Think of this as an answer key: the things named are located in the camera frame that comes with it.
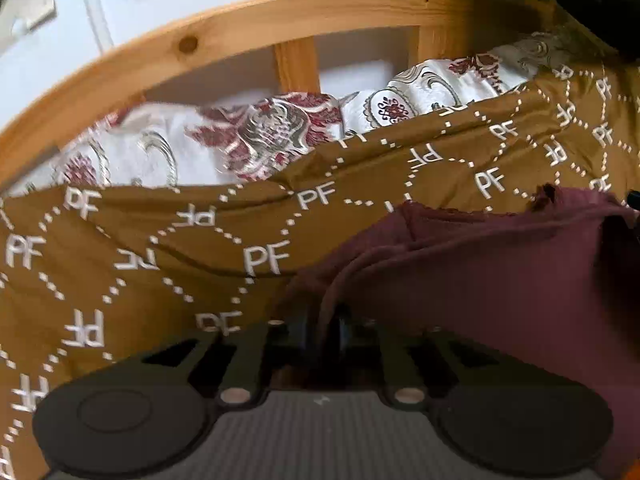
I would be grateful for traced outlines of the wooden bed frame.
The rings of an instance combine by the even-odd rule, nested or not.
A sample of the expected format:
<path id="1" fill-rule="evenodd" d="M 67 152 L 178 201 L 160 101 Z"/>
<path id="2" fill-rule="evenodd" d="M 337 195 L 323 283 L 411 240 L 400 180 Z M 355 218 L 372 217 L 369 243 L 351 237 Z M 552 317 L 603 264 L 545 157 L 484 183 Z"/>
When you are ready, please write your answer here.
<path id="1" fill-rule="evenodd" d="M 216 6 L 108 51 L 35 100 L 1 133 L 9 188 L 96 120 L 205 65 L 268 48 L 283 91 L 320 89 L 318 36 L 407 31 L 408 61 L 460 58 L 574 18 L 555 0 L 243 0 Z"/>

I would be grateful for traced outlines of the brown PF patterned blanket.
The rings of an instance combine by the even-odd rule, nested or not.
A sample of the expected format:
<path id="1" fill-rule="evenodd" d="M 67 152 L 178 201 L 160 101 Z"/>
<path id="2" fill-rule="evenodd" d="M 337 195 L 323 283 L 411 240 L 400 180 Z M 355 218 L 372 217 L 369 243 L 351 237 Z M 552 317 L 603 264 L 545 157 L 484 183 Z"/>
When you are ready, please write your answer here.
<path id="1" fill-rule="evenodd" d="M 639 185 L 639 71 L 576 63 L 505 96 L 323 144 L 268 180 L 57 186 L 1 226 L 1 474 L 38 479 L 32 418 L 53 390 L 189 336 L 274 318 L 300 270 L 415 202 L 520 214 L 546 185 Z"/>

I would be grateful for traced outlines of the maroon long-sleeve shirt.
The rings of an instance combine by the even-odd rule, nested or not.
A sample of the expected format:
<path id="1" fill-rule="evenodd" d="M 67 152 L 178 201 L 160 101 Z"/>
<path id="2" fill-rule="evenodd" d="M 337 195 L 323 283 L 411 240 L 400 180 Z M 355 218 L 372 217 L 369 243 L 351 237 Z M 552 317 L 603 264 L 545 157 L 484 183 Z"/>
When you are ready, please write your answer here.
<path id="1" fill-rule="evenodd" d="M 300 270 L 273 314 L 341 310 L 404 334 L 450 330 L 593 388 L 614 416 L 598 473 L 639 455 L 639 216 L 614 196 L 540 188 L 520 214 L 410 202 Z"/>

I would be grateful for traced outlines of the white floral patterned sheet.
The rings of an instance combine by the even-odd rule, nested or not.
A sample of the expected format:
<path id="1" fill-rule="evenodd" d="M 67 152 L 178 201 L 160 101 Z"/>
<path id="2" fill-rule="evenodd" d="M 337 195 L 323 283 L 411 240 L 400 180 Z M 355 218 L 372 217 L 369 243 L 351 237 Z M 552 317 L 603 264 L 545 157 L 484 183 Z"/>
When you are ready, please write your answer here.
<path id="1" fill-rule="evenodd" d="M 2 191 L 59 184 L 174 188 L 265 180 L 316 146 L 447 107 L 496 98 L 541 68 L 594 53 L 568 26 L 456 60 L 426 60 L 384 88 L 336 98 L 288 92 L 233 106 L 144 103 L 99 119 Z"/>

